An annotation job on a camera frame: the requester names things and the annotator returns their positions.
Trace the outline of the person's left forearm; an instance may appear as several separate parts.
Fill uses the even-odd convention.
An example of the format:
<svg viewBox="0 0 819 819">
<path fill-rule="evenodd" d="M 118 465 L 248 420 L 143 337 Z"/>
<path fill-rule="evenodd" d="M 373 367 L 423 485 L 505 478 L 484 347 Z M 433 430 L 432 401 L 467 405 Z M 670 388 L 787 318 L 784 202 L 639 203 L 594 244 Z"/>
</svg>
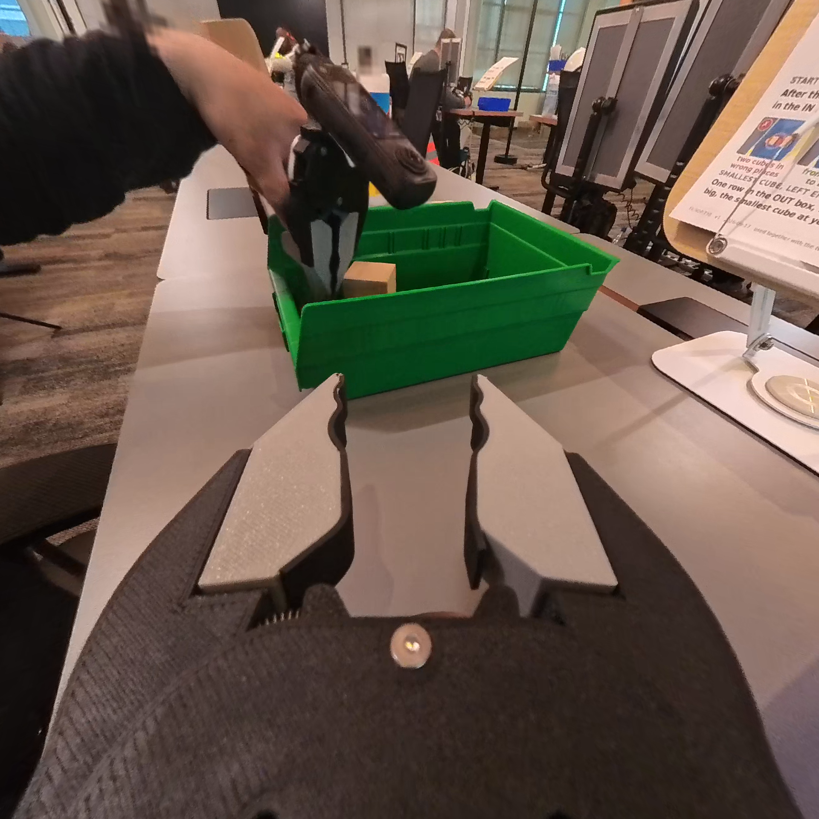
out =
<svg viewBox="0 0 819 819">
<path fill-rule="evenodd" d="M 2 247 L 100 219 L 128 192 L 182 179 L 215 145 L 138 29 L 3 52 Z"/>
</svg>

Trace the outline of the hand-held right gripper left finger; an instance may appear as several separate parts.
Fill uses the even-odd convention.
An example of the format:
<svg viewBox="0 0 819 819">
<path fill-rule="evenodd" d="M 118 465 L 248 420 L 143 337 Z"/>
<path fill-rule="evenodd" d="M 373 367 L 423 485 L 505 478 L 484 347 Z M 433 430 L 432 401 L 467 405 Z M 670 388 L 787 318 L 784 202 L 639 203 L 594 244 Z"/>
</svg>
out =
<svg viewBox="0 0 819 819">
<path fill-rule="evenodd" d="M 254 443 L 197 588 L 261 589 L 274 609 L 300 609 L 354 559 L 346 454 L 346 385 L 332 374 Z"/>
</svg>

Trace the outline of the printed instruction sheet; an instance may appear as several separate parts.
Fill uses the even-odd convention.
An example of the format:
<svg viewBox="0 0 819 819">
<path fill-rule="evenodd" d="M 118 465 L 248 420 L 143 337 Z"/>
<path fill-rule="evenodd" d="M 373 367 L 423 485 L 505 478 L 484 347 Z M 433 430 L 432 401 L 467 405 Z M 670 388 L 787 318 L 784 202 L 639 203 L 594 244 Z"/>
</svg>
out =
<svg viewBox="0 0 819 819">
<path fill-rule="evenodd" d="M 817 267 L 817 44 L 814 20 L 673 218 Z"/>
</svg>

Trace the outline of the person's left hand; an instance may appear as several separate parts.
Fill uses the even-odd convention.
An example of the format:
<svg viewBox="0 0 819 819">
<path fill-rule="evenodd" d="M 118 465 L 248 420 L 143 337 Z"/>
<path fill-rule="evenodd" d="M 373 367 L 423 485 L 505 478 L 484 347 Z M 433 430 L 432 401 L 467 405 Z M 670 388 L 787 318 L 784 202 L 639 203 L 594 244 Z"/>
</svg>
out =
<svg viewBox="0 0 819 819">
<path fill-rule="evenodd" d="M 148 34 L 210 132 L 274 210 L 289 196 L 288 162 L 308 116 L 258 69 L 199 35 L 173 29 Z"/>
</svg>

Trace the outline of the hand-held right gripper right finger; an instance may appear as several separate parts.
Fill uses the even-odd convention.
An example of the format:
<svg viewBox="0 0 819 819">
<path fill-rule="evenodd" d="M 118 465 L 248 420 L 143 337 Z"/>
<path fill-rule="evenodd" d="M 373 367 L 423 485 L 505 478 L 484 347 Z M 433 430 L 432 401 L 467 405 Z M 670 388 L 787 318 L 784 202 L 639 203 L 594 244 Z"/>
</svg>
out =
<svg viewBox="0 0 819 819">
<path fill-rule="evenodd" d="M 471 589 L 511 589 L 524 617 L 553 590 L 617 586 L 563 446 L 486 376 L 470 385 L 465 569 Z"/>
</svg>

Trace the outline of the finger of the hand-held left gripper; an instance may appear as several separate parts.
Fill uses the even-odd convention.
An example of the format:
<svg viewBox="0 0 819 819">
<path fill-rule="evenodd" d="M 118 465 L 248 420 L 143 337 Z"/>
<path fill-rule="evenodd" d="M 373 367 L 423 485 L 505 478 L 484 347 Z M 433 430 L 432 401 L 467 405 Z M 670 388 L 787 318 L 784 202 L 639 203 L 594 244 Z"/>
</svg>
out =
<svg viewBox="0 0 819 819">
<path fill-rule="evenodd" d="M 313 301 L 334 298 L 331 258 L 334 250 L 334 215 L 297 225 L 293 232 L 291 220 L 282 220 L 282 250 L 302 268 L 305 283 Z"/>
<path fill-rule="evenodd" d="M 359 240 L 359 227 L 358 212 L 332 214 L 332 298 L 338 298 L 342 293 L 343 279 Z"/>
</svg>

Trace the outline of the white document stand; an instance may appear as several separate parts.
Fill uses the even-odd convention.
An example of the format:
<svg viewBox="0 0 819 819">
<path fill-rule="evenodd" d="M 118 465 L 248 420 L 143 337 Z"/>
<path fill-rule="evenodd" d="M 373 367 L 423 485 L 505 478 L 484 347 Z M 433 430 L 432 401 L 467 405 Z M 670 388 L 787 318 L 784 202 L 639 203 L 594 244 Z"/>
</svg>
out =
<svg viewBox="0 0 819 819">
<path fill-rule="evenodd" d="M 777 292 L 817 299 L 817 250 L 766 231 L 731 226 L 710 233 L 680 224 L 694 255 L 752 281 L 744 331 L 709 333 L 661 349 L 653 366 L 813 473 L 818 471 L 817 359 L 775 344 Z"/>
</svg>

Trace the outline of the large wooden cube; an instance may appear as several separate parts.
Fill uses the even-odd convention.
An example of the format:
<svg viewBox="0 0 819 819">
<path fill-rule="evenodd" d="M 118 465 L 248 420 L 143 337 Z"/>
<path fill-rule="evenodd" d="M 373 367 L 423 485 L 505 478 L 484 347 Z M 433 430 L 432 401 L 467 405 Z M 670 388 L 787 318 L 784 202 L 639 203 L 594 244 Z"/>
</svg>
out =
<svg viewBox="0 0 819 819">
<path fill-rule="evenodd" d="M 345 272 L 342 291 L 345 299 L 396 293 L 396 265 L 354 261 Z"/>
</svg>

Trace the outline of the grey framed panel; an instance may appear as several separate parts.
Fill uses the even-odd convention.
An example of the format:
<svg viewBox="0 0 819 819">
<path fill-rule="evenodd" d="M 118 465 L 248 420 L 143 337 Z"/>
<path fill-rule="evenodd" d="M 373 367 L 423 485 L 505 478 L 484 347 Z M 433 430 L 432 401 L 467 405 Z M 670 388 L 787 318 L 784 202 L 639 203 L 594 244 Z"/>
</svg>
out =
<svg viewBox="0 0 819 819">
<path fill-rule="evenodd" d="M 696 1 L 638 2 L 596 13 L 555 171 L 619 192 L 659 116 L 694 24 Z M 590 125 L 594 135 L 587 140 Z M 584 144 L 587 160 L 581 165 Z"/>
<path fill-rule="evenodd" d="M 710 1 L 694 27 L 636 175 L 667 181 L 705 102 L 722 76 L 742 78 L 778 26 L 788 1 Z"/>
</svg>

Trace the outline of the black legged background table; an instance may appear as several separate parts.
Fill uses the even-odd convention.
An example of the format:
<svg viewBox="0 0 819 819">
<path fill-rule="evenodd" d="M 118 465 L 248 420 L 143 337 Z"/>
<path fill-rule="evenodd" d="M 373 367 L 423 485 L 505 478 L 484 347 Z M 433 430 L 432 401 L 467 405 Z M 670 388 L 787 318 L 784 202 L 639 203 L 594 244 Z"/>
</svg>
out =
<svg viewBox="0 0 819 819">
<path fill-rule="evenodd" d="M 509 109 L 506 111 L 481 110 L 474 108 L 454 109 L 442 113 L 442 129 L 444 134 L 454 135 L 453 125 L 458 125 L 463 121 L 470 125 L 480 125 L 480 137 L 475 159 L 473 180 L 483 185 L 486 169 L 486 160 L 491 137 L 491 129 L 506 128 L 508 132 L 514 129 L 517 120 L 523 116 L 520 110 Z"/>
</svg>

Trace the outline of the black panel stand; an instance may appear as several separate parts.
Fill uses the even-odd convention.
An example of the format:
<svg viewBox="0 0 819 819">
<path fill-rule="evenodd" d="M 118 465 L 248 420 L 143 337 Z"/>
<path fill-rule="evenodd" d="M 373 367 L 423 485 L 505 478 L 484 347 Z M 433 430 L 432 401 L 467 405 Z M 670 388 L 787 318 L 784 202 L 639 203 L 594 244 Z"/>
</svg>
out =
<svg viewBox="0 0 819 819">
<path fill-rule="evenodd" d="M 658 263 L 669 261 L 668 252 L 671 251 L 671 244 L 664 232 L 662 220 L 671 190 L 717 120 L 722 108 L 740 86 L 743 77 L 744 74 L 737 76 L 728 74 L 719 76 L 711 82 L 709 96 L 700 109 L 666 182 L 655 185 L 640 220 L 628 234 L 624 242 L 626 250 L 649 261 Z M 593 101 L 579 157 L 568 182 L 557 185 L 544 183 L 544 188 L 548 192 L 545 204 L 552 203 L 557 196 L 564 197 L 559 220 L 578 228 L 580 232 L 605 240 L 609 239 L 609 230 L 613 227 L 615 206 L 604 199 L 601 186 L 587 179 L 587 171 L 590 169 L 591 152 L 595 141 L 603 135 L 604 122 L 613 114 L 616 107 L 616 97 L 601 96 Z"/>
</svg>

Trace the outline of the grey desk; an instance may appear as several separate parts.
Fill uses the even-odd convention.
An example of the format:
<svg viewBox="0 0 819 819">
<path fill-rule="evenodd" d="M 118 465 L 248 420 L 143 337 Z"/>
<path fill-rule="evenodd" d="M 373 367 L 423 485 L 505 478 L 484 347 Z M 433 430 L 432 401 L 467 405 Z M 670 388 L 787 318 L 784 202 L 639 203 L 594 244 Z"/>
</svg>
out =
<svg viewBox="0 0 819 819">
<path fill-rule="evenodd" d="M 206 217 L 246 180 L 221 147 L 181 182 L 58 687 L 113 591 L 236 451 L 302 397 L 257 217 Z M 741 662 L 780 769 L 817 817 L 817 477 L 658 373 L 678 339 L 630 310 L 689 295 L 742 305 L 615 247 L 562 352 L 487 377 L 625 500 L 689 573 Z M 471 611 L 463 577 L 470 377 L 352 401 L 351 613 Z"/>
</svg>

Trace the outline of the green plastic bin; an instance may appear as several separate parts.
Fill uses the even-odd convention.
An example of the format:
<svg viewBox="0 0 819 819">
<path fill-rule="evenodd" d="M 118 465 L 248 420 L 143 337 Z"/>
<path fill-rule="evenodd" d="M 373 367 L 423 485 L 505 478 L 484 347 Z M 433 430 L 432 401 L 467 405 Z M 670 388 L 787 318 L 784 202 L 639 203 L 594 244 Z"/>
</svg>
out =
<svg viewBox="0 0 819 819">
<path fill-rule="evenodd" d="M 372 207 L 356 261 L 394 264 L 396 292 L 308 303 L 269 221 L 268 267 L 301 389 L 343 374 L 350 398 L 560 352 L 619 262 L 492 200 Z"/>
</svg>

